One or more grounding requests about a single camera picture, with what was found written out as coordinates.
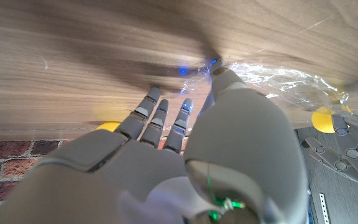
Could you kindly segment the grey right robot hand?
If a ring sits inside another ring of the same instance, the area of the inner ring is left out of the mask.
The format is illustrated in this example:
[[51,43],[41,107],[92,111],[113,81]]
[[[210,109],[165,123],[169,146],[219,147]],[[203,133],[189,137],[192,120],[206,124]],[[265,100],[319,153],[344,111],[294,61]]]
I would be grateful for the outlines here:
[[191,133],[185,100],[168,112],[152,88],[113,131],[41,159],[0,204],[0,223],[305,223],[308,180],[282,110],[220,61]]

